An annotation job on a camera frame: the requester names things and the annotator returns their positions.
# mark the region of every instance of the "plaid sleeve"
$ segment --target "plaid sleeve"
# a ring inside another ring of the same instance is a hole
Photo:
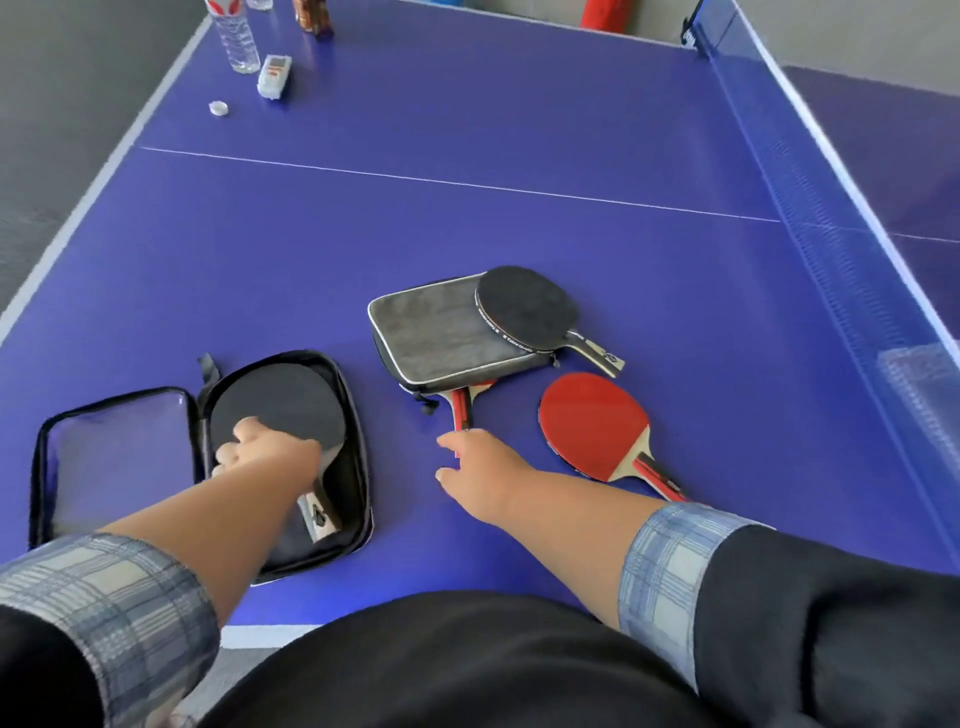
[[[80,649],[110,728],[161,724],[220,643],[193,572],[122,536],[65,537],[4,565],[0,604],[53,624]]]
[[[663,506],[627,551],[620,576],[620,630],[660,655],[694,690],[693,618],[714,551],[753,521],[699,503]]]

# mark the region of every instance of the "red paddle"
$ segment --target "red paddle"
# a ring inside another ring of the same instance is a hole
[[[609,379],[561,376],[543,393],[538,417],[547,444],[580,473],[605,483],[639,476],[667,500],[686,500],[650,453],[647,413]]]

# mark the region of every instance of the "red handle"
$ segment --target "red handle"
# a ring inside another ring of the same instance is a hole
[[[450,407],[453,408],[453,429],[460,432],[473,427],[473,397],[467,387],[450,392]]]
[[[670,477],[667,471],[646,452],[642,452],[634,460],[634,468],[640,473],[640,477],[650,483],[650,487],[657,491],[664,500],[686,502],[684,491],[677,481]]]

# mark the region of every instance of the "water bottle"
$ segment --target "water bottle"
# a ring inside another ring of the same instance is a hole
[[[220,40],[227,49],[227,58],[237,73],[260,70],[260,54],[256,52],[250,23],[243,15],[243,0],[204,0]]]

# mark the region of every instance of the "open paddle case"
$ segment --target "open paddle case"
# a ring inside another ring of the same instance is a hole
[[[424,403],[425,395],[482,384],[554,362],[493,331],[476,306],[483,274],[438,280],[371,301],[373,341],[387,371]]]
[[[314,543],[295,506],[254,583],[317,567],[369,540],[373,514],[367,452],[353,398],[336,363],[319,352],[286,352],[224,377],[208,355],[201,364],[204,388],[195,399],[178,387],[147,389],[63,412],[43,423],[34,452],[30,548],[58,536],[89,533],[209,477],[216,465],[210,423],[218,400],[245,377],[247,382],[259,381],[262,377],[251,373],[275,364],[312,370],[343,409],[346,438],[323,477],[340,530]],[[296,386],[284,389],[296,394]],[[271,396],[264,388],[262,397]]]

